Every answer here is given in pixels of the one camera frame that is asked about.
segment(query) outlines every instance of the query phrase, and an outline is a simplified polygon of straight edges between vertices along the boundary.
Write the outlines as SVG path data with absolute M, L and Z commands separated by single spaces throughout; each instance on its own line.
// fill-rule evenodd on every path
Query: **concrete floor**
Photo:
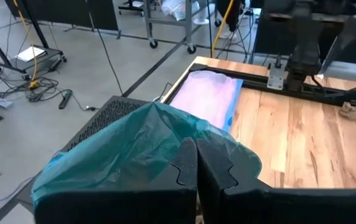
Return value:
M 118 15 L 118 17 L 123 34 L 146 37 L 143 19 L 138 14 L 123 12 L 123 15 Z M 8 25 L 9 19 L 9 10 L 4 1 L 0 0 L 0 27 Z M 14 57 L 26 33 L 21 23 L 13 24 L 10 28 L 8 55 Z M 111 96 L 120 95 L 98 34 L 82 30 L 64 32 L 65 29 L 57 26 L 51 28 L 42 26 L 42 31 L 50 46 L 55 47 L 52 31 L 57 45 L 68 59 L 66 64 L 59 66 L 59 73 L 49 73 L 45 76 L 58 80 L 60 88 L 72 89 L 83 106 L 101 107 Z M 247 27 L 242 27 L 241 30 L 242 34 L 248 32 Z M 217 32 L 214 26 L 212 32 L 213 36 Z M 4 51 L 7 49 L 8 33 L 8 26 L 0 28 L 0 46 Z M 208 35 L 208 27 L 203 26 L 193 36 L 193 42 L 209 46 Z M 32 36 L 35 43 L 39 44 L 33 30 Z M 156 25 L 154 36 L 157 39 L 179 42 L 184 37 L 184 31 L 181 28 Z M 116 37 L 112 35 L 104 35 L 103 38 L 123 91 L 127 90 L 175 46 L 159 42 L 157 49 L 151 49 L 147 40 L 130 37 L 116 40 Z M 26 42 L 23 49 L 28 46 L 29 43 Z M 232 47 L 232 49 L 243 51 L 239 47 Z M 129 97 L 150 101 L 155 96 L 159 96 L 166 83 L 174 83 L 197 55 L 208 57 L 209 49 L 198 48 L 195 54 L 189 55 L 185 46 L 179 47 Z M 231 52 L 228 54 L 229 60 L 237 62 L 242 62 L 244 57 L 243 54 Z M 261 64 L 262 61 L 263 57 L 255 58 L 257 64 Z M 331 74 L 343 75 L 342 72 L 331 72 Z M 3 75 L 10 80 L 19 80 L 16 84 L 22 83 L 18 73 L 5 70 Z M 6 86 L 0 84 L 0 90 L 5 89 Z M 21 97 L 22 94 L 11 95 L 8 99 L 13 100 L 14 105 L 7 110 L 0 108 L 0 115 L 4 117 L 4 120 L 0 122 L 0 173 L 2 174 L 0 176 L 0 198 L 10 194 L 24 179 L 38 173 L 48 163 L 51 156 L 63 147 L 93 115 L 92 112 L 80 110 L 74 101 L 70 101 L 64 110 L 59 110 L 57 107 L 61 97 L 41 103 L 29 103 Z M 32 215 L 18 206 L 2 222 L 32 223 Z

